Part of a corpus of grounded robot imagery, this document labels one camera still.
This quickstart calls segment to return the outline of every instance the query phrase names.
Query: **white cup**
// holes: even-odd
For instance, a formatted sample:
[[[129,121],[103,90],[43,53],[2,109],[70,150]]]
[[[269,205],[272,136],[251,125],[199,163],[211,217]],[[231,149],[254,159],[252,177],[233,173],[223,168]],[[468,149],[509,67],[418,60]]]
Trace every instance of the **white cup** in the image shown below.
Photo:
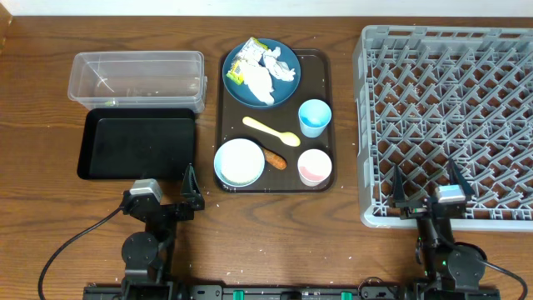
[[[303,184],[315,187],[331,174],[331,159],[323,151],[307,150],[298,158],[298,174]]]

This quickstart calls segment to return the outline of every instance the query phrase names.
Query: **yellow spoon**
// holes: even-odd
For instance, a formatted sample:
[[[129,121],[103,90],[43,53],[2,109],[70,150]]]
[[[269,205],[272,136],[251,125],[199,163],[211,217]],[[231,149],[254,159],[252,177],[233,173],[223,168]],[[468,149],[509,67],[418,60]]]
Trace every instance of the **yellow spoon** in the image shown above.
[[[255,119],[252,119],[251,117],[244,117],[242,119],[242,123],[244,123],[244,125],[247,125],[251,128],[261,130],[264,133],[269,133],[273,136],[276,136],[280,138],[281,141],[288,146],[292,146],[292,147],[300,146],[300,138],[298,138],[296,134],[292,132],[277,132],[276,130],[268,127],[267,125]]]

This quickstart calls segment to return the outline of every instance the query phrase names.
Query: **sausage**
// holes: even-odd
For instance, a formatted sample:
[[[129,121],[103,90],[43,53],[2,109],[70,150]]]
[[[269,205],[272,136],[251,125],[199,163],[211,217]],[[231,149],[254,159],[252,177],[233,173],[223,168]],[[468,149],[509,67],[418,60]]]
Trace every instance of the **sausage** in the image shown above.
[[[286,161],[283,157],[275,154],[272,151],[266,150],[264,147],[261,147],[263,153],[265,153],[265,160],[270,163],[274,168],[278,170],[285,170]]]

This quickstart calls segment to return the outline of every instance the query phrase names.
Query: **brown serving tray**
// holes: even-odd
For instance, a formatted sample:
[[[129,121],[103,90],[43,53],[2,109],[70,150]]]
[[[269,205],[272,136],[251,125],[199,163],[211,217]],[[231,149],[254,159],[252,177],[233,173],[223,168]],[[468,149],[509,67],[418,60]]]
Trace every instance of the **brown serving tray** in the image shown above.
[[[293,50],[301,66],[301,80],[298,89],[280,106],[270,109],[254,109],[238,102],[224,87],[222,71],[219,78],[217,140],[218,149],[223,143],[234,138],[247,138],[259,146],[285,158],[287,167],[280,171],[265,162],[265,170],[259,179],[247,187],[226,187],[215,175],[217,186],[231,193],[319,193],[331,188],[336,180],[335,130],[331,122],[317,138],[308,138],[301,133],[298,121],[298,108],[309,99],[325,101],[331,105],[330,65],[326,54],[316,49]],[[221,60],[221,67],[226,56]],[[257,121],[283,133],[295,133],[301,140],[299,147],[289,147],[277,137],[260,132],[242,123],[244,117]],[[300,180],[297,170],[298,158],[309,149],[319,149],[327,153],[333,164],[331,175],[316,187],[308,187]]]

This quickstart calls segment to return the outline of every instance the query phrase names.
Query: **wooden table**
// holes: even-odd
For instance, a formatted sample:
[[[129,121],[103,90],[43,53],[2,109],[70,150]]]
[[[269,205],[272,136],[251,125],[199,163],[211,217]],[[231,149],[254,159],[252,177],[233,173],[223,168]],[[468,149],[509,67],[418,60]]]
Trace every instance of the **wooden table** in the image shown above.
[[[405,282],[423,276],[415,230],[371,229],[359,218],[357,121],[351,53],[369,24],[533,27],[532,19],[421,17],[15,17],[0,56],[0,298],[36,299],[43,265],[66,240],[107,216],[132,181],[77,177],[87,109],[67,98],[79,52],[198,50],[205,55],[207,107],[197,116],[197,177],[206,210],[179,225],[173,271],[190,283],[358,284],[368,276]],[[338,179],[315,195],[236,195],[215,187],[217,74],[223,53],[258,33],[331,60]],[[177,185],[162,184],[169,198]],[[121,247],[143,224],[123,215],[68,247],[48,271],[49,299],[81,298],[89,283],[118,283]],[[457,232],[493,263],[533,284],[533,235]],[[520,285],[487,271],[504,299]]]

